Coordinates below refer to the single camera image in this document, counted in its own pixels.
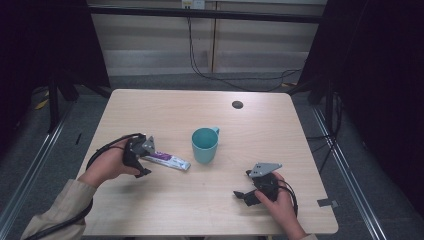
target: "toothpaste tube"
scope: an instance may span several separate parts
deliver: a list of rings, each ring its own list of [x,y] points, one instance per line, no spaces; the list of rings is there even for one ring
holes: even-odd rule
[[[160,165],[164,165],[170,168],[175,168],[179,170],[187,171],[191,164],[187,161],[182,160],[176,156],[169,155],[163,152],[156,152],[150,154],[150,156],[143,157],[144,160],[158,163]]]

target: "black cable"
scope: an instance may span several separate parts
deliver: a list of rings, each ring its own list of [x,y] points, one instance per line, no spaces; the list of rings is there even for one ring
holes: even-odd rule
[[[322,146],[320,146],[320,147],[318,147],[317,149],[315,149],[315,150],[311,151],[311,153],[314,153],[314,152],[316,152],[316,151],[318,151],[318,150],[322,149],[322,148],[323,148],[323,147],[325,147],[325,146],[327,146],[327,143],[324,143]]]
[[[325,164],[327,163],[328,157],[330,156],[331,151],[333,151],[334,146],[336,144],[337,141],[337,136],[338,133],[340,131],[341,128],[341,123],[342,123],[342,115],[343,115],[343,108],[342,108],[342,104],[340,101],[340,97],[338,95],[338,93],[334,93],[336,95],[336,115],[337,115],[337,124],[336,124],[336,130],[333,131],[333,136],[329,137],[329,141],[330,141],[330,149],[327,152],[327,155],[324,158],[324,162],[322,163],[320,169],[319,169],[319,174],[321,174],[322,170],[324,169]]]
[[[308,141],[315,141],[315,140],[322,140],[331,137],[332,135],[323,135],[323,136],[317,136],[317,137],[306,137],[306,140]]]
[[[98,149],[94,154],[93,154],[93,156],[91,156],[91,158],[90,158],[90,160],[88,161],[88,163],[87,163],[87,167],[85,168],[85,170],[87,170],[90,166],[91,166],[91,164],[93,164],[93,162],[102,154],[102,153],[104,153],[104,152],[106,152],[107,150],[109,150],[109,149],[111,149],[111,148],[119,148],[119,149],[123,149],[123,148],[121,148],[121,147],[118,147],[118,146],[112,146],[113,144],[115,144],[115,143],[117,143],[117,142],[119,142],[119,141],[122,141],[122,140],[124,140],[124,139],[127,139],[127,138],[130,138],[130,137],[134,137],[134,136],[138,136],[138,135],[140,135],[140,133],[134,133],[134,134],[130,134],[130,135],[126,135],[126,136],[123,136],[123,137],[121,137],[121,138],[118,138],[118,139],[116,139],[116,140],[114,140],[114,141],[112,141],[112,142],[110,142],[110,143],[108,143],[108,144],[106,144],[106,145],[104,145],[102,148],[100,148],[100,149]],[[57,224],[57,225],[55,225],[55,226],[52,226],[52,227],[50,227],[50,228],[47,228],[47,229],[44,229],[44,230],[42,230],[42,231],[40,231],[40,232],[38,232],[38,233],[35,233],[35,234],[33,234],[33,235],[31,235],[31,236],[29,236],[29,237],[27,237],[27,238],[25,238],[25,240],[35,240],[35,239],[40,239],[40,238],[43,238],[43,237],[45,237],[45,236],[47,236],[47,235],[50,235],[50,234],[52,234],[52,233],[54,233],[54,232],[56,232],[56,231],[59,231],[59,230],[61,230],[61,229],[63,229],[63,228],[65,228],[65,227],[68,227],[68,226],[71,226],[72,224],[74,224],[74,223],[76,223],[76,222],[78,222],[78,221],[80,221],[81,219],[83,219],[83,218],[85,218],[86,216],[87,216],[87,214],[91,211],[91,208],[93,207],[93,199],[91,199],[91,201],[90,201],[90,203],[88,204],[88,206],[84,209],[84,210],[82,210],[80,213],[78,213],[75,217],[72,217],[72,218],[70,218],[70,219],[68,219],[68,220],[66,220],[66,221],[64,221],[64,222],[62,222],[62,223],[59,223],[59,224]]]
[[[283,190],[286,190],[287,192],[289,192],[289,194],[290,194],[290,196],[291,196],[291,198],[292,198],[292,201],[293,201],[293,209],[294,209],[294,214],[296,215],[296,217],[297,217],[297,213],[298,213],[298,210],[299,210],[299,206],[297,205],[297,199],[296,199],[296,194],[294,193],[294,190],[293,190],[293,188],[290,186],[290,184],[288,184],[286,181],[284,181],[284,180],[278,180],[278,181],[280,181],[280,182],[283,182],[283,183],[285,183],[290,189],[288,189],[287,187],[283,187],[283,186],[278,186],[279,188],[281,188],[281,189],[283,189]]]
[[[281,76],[280,77],[272,77],[272,78],[252,78],[252,77],[247,77],[247,78],[217,78],[217,77],[206,76],[206,75],[204,75],[199,70],[199,68],[197,66],[197,63],[196,63],[196,59],[194,57],[194,47],[193,47],[193,38],[192,38],[192,30],[191,30],[191,19],[189,17],[187,18],[187,23],[188,23],[188,30],[189,30],[189,45],[190,45],[190,64],[191,64],[191,68],[193,69],[193,71],[197,75],[199,75],[199,76],[201,76],[203,78],[206,78],[206,79],[209,79],[209,80],[214,80],[214,81],[220,81],[220,82],[223,82],[223,83],[225,83],[225,84],[227,84],[227,85],[229,85],[231,87],[234,87],[234,88],[237,88],[237,89],[240,89],[240,90],[244,90],[244,91],[247,91],[247,92],[271,92],[271,91],[273,91],[273,90],[278,89],[278,88],[281,87],[281,84],[284,83],[284,78],[285,77],[288,77],[290,75],[293,75],[296,72],[302,70],[302,69],[290,69],[290,70],[286,70],[286,71],[284,71],[284,72],[281,73]],[[275,87],[270,88],[270,89],[267,89],[267,90],[252,90],[252,89],[243,88],[243,87],[237,86],[237,85],[235,85],[233,83],[227,82],[227,81],[232,81],[232,80],[281,80],[281,81]]]

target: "wooden table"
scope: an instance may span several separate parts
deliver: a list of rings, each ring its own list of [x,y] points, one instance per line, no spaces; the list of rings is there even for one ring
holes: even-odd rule
[[[244,107],[235,109],[233,101]],[[194,160],[191,134],[220,128],[214,160]],[[282,163],[297,196],[298,219],[308,233],[331,234],[338,224],[326,199],[290,96],[169,90],[115,90],[89,147],[80,175],[96,149],[122,135],[154,136],[158,151],[191,162],[187,172],[141,160],[152,173],[107,181],[94,196],[84,235],[213,236],[284,234],[261,205],[247,207],[233,191],[254,189],[245,171],[257,162]]]

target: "beige sleeve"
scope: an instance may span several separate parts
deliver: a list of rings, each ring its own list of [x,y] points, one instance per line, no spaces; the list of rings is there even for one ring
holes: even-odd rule
[[[88,206],[96,190],[96,188],[77,180],[68,180],[50,209],[41,215],[35,215],[31,219],[21,239],[25,239],[43,229],[52,227],[76,216]],[[43,239],[78,239],[84,232],[84,229],[85,222],[81,220]]]

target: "gray carpet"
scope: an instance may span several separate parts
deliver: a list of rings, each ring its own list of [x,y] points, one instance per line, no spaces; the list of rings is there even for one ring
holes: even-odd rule
[[[252,74],[225,74],[225,77],[252,77]],[[275,77],[279,74],[259,74],[258,77]],[[295,82],[298,74],[287,77],[286,82]],[[194,74],[114,77],[110,79],[112,88],[134,89],[190,89],[220,91],[266,91],[280,84],[279,80],[232,80],[231,84],[242,86],[244,90],[230,86],[218,80],[206,80]],[[288,88],[279,87],[274,92],[285,92]],[[64,124],[56,145],[51,151],[46,164],[32,187],[19,215],[14,222],[7,239],[19,239],[30,218],[47,210],[56,195],[69,178],[76,176],[89,143],[100,121],[107,104],[95,93],[79,88],[78,101],[72,105],[68,119]],[[18,129],[14,144],[1,159],[1,196],[0,207],[8,203],[20,180],[26,173],[32,159],[37,154],[45,138],[49,124],[48,105],[41,110],[33,110],[42,94],[33,96],[33,104]],[[302,123],[305,135],[320,136],[321,131],[315,120],[307,93],[293,96],[293,101]],[[61,111],[69,103],[61,101]],[[382,172],[372,153],[368,152],[358,136],[355,126],[350,122],[347,113],[343,115],[342,127],[338,142],[348,159],[349,165],[364,191],[370,205],[374,209],[387,239],[424,239],[424,222],[411,207],[400,189]],[[319,168],[329,150],[324,140],[310,141],[314,159]],[[350,195],[340,170],[331,157],[321,174],[324,186],[330,199],[336,200],[339,207],[334,212],[339,223],[339,231],[330,236],[318,236],[319,239],[372,239],[356,204]],[[89,238],[84,239],[122,239],[122,238]]]

